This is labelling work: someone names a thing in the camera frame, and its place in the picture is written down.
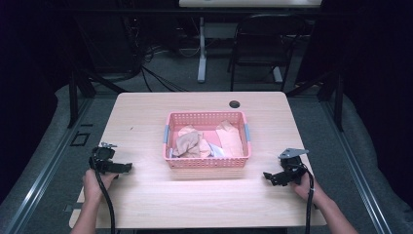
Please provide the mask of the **black metal stand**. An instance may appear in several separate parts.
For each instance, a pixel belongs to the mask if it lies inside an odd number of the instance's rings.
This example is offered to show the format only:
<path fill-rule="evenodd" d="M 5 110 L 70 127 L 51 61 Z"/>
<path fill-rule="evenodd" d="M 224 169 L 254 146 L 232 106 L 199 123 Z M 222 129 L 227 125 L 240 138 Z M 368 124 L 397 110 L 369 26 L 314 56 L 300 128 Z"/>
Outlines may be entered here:
<path fill-rule="evenodd" d="M 94 98 L 96 90 L 92 84 L 92 81 L 103 85 L 116 94 L 125 93 L 126 90 L 115 85 L 109 80 L 104 79 L 102 76 L 88 69 L 75 69 L 69 79 L 69 107 L 70 107 L 70 120 L 68 128 L 72 128 L 79 119 L 79 105 L 78 105 L 78 92 L 85 98 Z"/>
<path fill-rule="evenodd" d="M 304 82 L 298 88 L 286 93 L 291 98 L 295 97 L 304 91 L 310 89 L 317 83 L 321 83 L 321 88 L 317 94 L 319 101 L 334 100 L 333 108 L 333 123 L 340 132 L 343 132 L 342 113 L 343 113 L 343 99 L 344 99 L 344 80 L 338 71 L 330 71 L 318 78 Z"/>

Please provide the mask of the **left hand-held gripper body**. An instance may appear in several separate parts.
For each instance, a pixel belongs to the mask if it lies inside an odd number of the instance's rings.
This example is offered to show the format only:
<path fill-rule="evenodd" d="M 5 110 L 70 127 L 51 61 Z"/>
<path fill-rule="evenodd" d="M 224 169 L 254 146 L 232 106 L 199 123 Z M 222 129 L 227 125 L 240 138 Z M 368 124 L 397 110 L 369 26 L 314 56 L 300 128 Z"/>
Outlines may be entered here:
<path fill-rule="evenodd" d="M 90 168 L 100 174 L 114 173 L 115 164 L 112 158 L 115 154 L 114 145 L 103 142 L 92 150 L 92 156 L 89 158 Z"/>

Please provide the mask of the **light blue cloth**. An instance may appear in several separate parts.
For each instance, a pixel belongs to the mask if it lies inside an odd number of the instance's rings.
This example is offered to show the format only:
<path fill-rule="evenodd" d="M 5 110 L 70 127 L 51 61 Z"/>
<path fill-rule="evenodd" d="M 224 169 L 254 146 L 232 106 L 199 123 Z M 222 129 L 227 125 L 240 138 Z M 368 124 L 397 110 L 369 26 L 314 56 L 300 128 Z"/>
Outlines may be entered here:
<path fill-rule="evenodd" d="M 211 157 L 222 158 L 222 157 L 225 156 L 225 152 L 221 147 L 219 147 L 219 146 L 217 146 L 213 143 L 210 143 L 209 147 L 210 147 L 210 156 Z"/>

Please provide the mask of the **black folding chair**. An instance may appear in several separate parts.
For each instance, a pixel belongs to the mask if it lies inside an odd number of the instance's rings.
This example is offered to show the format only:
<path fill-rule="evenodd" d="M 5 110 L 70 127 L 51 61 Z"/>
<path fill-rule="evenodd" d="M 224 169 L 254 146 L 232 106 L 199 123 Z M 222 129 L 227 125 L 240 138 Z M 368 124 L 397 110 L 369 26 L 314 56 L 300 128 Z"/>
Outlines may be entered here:
<path fill-rule="evenodd" d="M 284 68 L 283 91 L 296 40 L 304 33 L 306 22 L 293 14 L 254 14 L 236 27 L 227 71 L 231 73 L 230 90 L 236 84 L 236 66 Z"/>

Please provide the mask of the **person's right hand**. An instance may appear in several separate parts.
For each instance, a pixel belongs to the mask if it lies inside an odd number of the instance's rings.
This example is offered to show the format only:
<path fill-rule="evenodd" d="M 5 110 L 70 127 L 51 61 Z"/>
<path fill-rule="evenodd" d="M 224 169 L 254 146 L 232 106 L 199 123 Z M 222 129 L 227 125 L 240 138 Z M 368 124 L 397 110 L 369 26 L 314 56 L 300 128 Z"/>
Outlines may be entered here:
<path fill-rule="evenodd" d="M 309 198 L 310 190 L 313 190 L 313 203 L 318 206 L 320 204 L 320 201 L 322 200 L 322 197 L 324 196 L 324 193 L 315 179 L 313 179 L 313 183 L 314 185 L 311 186 L 309 175 L 304 174 L 301 177 L 300 184 L 291 182 L 289 185 L 292 188 L 292 190 L 305 201 L 307 201 Z"/>

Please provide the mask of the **person's left hand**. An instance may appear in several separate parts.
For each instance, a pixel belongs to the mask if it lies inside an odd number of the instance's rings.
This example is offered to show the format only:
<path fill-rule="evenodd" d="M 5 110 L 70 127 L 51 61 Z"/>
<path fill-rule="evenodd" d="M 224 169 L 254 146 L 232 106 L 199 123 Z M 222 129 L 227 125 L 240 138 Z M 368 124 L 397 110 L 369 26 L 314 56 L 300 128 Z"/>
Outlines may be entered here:
<path fill-rule="evenodd" d="M 106 190 L 109 189 L 112 181 L 114 180 L 116 176 L 118 176 L 118 174 L 100 175 L 100 179 Z M 99 203 L 103 196 L 103 193 L 99 186 L 99 182 L 95 176 L 95 171 L 92 169 L 87 170 L 83 177 L 83 182 L 84 182 L 85 202 L 87 204 Z"/>

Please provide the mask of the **brown sock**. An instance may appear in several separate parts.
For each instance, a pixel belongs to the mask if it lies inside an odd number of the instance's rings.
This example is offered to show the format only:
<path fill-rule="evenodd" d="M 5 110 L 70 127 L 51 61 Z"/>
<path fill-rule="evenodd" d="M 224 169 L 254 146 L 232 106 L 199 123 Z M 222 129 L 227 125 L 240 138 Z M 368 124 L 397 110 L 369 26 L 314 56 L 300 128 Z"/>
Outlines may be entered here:
<path fill-rule="evenodd" d="M 179 136 L 172 155 L 179 158 L 198 158 L 201 155 L 198 133 L 191 132 Z"/>

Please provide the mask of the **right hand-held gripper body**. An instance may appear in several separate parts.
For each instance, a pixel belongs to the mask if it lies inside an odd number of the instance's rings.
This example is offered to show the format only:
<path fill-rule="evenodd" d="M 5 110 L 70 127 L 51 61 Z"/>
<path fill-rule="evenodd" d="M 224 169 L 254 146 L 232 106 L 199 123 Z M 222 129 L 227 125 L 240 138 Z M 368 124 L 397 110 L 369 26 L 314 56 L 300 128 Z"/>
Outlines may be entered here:
<path fill-rule="evenodd" d="M 286 148 L 279 156 L 283 168 L 282 186 L 287 186 L 292 181 L 296 184 L 301 184 L 301 177 L 307 169 L 302 163 L 300 156 L 307 153 L 307 149 Z"/>

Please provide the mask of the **aluminium floor rail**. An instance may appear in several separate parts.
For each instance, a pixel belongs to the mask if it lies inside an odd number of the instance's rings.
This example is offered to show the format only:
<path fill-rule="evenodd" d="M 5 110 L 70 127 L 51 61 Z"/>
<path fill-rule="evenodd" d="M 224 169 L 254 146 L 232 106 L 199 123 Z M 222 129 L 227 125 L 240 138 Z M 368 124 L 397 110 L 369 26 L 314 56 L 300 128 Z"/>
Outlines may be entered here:
<path fill-rule="evenodd" d="M 364 173 L 359 166 L 356 154 L 351 148 L 346 134 L 338 129 L 334 121 L 332 107 L 328 102 L 325 101 L 322 101 L 320 103 L 320 106 L 323 109 L 323 112 L 326 115 L 334 134 L 340 142 L 340 145 L 344 152 L 344 160 L 346 161 L 347 168 L 350 172 L 350 175 L 352 176 L 352 179 L 355 182 L 358 194 L 362 200 L 363 205 L 365 206 L 366 211 L 370 216 L 376 232 L 378 234 L 394 234 L 383 214 L 382 209 L 377 202 L 376 196 L 373 194 L 364 176 Z"/>
<path fill-rule="evenodd" d="M 19 234 L 25 229 L 93 103 L 94 100 L 90 98 L 81 101 L 78 119 L 71 128 L 67 127 L 70 121 L 69 103 L 60 101 L 57 104 L 55 115 L 40 143 L 0 204 L 0 234 Z"/>

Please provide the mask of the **white desk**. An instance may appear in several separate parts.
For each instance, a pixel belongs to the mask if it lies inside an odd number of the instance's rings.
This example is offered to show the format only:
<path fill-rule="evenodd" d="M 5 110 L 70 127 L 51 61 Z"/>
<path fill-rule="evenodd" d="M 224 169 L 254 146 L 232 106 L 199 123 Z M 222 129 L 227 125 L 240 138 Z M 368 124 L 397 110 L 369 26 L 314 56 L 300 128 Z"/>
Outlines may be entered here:
<path fill-rule="evenodd" d="M 323 0 L 179 0 L 186 8 L 318 8 Z"/>

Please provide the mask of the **peach sock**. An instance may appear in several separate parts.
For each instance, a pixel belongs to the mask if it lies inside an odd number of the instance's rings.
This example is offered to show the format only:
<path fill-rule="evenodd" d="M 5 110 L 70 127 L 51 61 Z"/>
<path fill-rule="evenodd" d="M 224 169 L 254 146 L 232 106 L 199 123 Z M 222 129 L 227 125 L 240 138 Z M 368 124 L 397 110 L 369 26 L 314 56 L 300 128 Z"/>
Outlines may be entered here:
<path fill-rule="evenodd" d="M 205 158 L 210 155 L 210 147 L 208 142 L 204 139 L 204 133 L 196 130 L 192 125 L 183 127 L 179 132 L 178 136 L 182 136 L 187 133 L 197 132 L 199 135 L 199 147 L 201 155 L 198 158 Z"/>

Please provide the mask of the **pink plastic basket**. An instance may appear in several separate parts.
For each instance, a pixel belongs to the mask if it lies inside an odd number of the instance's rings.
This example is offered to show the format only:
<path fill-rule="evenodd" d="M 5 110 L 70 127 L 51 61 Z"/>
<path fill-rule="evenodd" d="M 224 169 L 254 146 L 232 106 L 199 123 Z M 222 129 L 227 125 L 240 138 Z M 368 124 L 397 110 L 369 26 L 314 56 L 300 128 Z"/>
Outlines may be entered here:
<path fill-rule="evenodd" d="M 242 157 L 215 158 L 210 155 L 205 158 L 179 158 L 172 155 L 176 147 L 178 132 L 185 126 L 192 125 L 196 130 L 204 133 L 208 144 L 213 143 L 221 147 L 216 133 L 216 127 L 224 120 L 228 120 L 239 130 L 243 144 Z M 172 112 L 165 126 L 163 156 L 172 169 L 183 168 L 242 168 L 251 155 L 249 128 L 245 115 L 241 111 L 209 111 L 209 112 Z"/>

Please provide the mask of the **orange pink cloth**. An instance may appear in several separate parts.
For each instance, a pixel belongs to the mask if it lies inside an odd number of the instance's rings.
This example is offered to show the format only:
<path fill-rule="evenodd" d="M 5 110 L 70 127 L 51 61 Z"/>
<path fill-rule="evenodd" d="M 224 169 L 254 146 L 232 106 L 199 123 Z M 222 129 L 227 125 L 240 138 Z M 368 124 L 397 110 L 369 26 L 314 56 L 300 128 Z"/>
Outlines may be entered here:
<path fill-rule="evenodd" d="M 228 120 L 222 121 L 216 127 L 216 133 L 226 157 L 242 157 L 244 155 L 243 144 L 239 130 Z"/>

